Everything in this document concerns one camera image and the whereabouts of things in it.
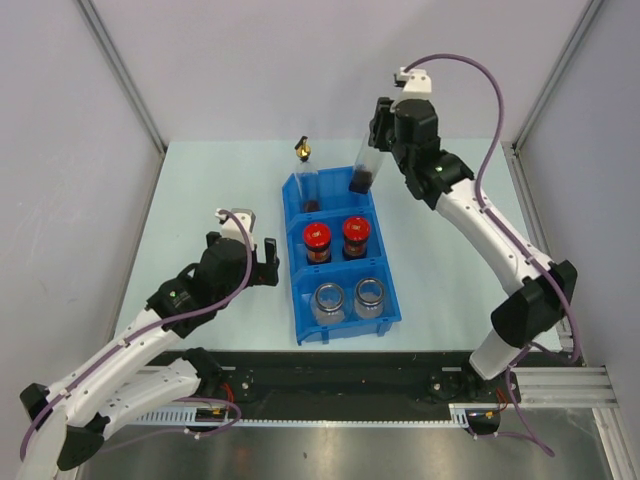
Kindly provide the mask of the oil dispenser bottle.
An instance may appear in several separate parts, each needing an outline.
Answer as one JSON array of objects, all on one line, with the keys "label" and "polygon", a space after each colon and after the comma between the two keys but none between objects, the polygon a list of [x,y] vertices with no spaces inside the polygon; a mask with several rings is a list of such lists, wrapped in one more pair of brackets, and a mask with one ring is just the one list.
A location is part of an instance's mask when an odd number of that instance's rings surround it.
[{"label": "oil dispenser bottle", "polygon": [[375,135],[365,135],[352,170],[349,190],[358,194],[367,194],[381,169],[387,152],[385,147],[376,144]]},{"label": "oil dispenser bottle", "polygon": [[308,137],[302,136],[294,147],[299,163],[294,173],[304,213],[320,210],[319,173],[311,162]]}]

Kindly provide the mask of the red-lid sauce jar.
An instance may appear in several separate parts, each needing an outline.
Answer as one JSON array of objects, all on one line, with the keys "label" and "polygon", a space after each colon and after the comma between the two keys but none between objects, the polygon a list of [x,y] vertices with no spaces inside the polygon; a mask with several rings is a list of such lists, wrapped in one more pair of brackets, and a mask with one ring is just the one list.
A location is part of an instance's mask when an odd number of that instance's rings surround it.
[{"label": "red-lid sauce jar", "polygon": [[371,234],[371,225],[363,216],[351,216],[342,226],[343,255],[346,260],[361,259],[366,256]]},{"label": "red-lid sauce jar", "polygon": [[331,261],[331,230],[322,222],[308,224],[303,230],[303,243],[310,265]]}]

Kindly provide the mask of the clear glass jar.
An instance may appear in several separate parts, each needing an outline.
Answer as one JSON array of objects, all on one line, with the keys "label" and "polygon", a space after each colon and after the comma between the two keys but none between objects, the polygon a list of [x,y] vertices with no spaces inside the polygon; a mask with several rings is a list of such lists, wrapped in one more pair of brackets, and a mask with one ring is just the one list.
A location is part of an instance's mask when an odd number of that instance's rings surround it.
[{"label": "clear glass jar", "polygon": [[342,323],[346,319],[344,290],[334,282],[321,284],[311,300],[311,311],[316,323],[329,326]]},{"label": "clear glass jar", "polygon": [[379,318],[384,312],[385,287],[377,278],[361,279],[355,287],[354,311],[364,320]]}]

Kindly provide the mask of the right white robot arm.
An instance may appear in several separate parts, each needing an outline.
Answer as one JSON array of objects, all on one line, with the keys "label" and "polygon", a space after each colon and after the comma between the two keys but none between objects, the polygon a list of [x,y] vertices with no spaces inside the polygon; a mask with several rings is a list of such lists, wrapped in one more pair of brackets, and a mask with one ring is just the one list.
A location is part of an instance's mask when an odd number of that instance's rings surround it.
[{"label": "right white robot arm", "polygon": [[506,300],[491,314],[491,330],[470,355],[463,393],[484,401],[497,376],[543,332],[570,314],[577,270],[556,262],[513,231],[473,171],[441,147],[438,116],[428,100],[378,99],[369,144],[390,153],[411,195],[456,227],[498,278]]}]

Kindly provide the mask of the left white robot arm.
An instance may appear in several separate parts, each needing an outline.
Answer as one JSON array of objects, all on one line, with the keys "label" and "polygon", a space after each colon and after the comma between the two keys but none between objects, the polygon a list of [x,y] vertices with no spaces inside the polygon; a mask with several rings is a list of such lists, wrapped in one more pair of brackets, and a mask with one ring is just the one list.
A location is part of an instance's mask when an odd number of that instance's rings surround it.
[{"label": "left white robot arm", "polygon": [[82,366],[20,394],[31,424],[20,445],[21,479],[51,479],[93,457],[121,428],[174,401],[199,400],[241,410],[224,390],[224,374],[205,349],[191,348],[145,380],[136,372],[212,321],[239,293],[274,287],[280,260],[273,238],[258,261],[250,235],[210,232],[200,261],[163,282],[134,320]]}]

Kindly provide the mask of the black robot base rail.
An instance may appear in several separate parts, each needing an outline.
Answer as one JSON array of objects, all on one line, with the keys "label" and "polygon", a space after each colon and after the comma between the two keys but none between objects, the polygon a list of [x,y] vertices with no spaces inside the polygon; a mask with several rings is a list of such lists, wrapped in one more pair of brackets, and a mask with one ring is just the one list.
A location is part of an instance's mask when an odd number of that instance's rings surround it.
[{"label": "black robot base rail", "polygon": [[222,352],[212,354],[252,419],[417,420],[435,405],[494,406],[515,378],[483,380],[469,354]]}]

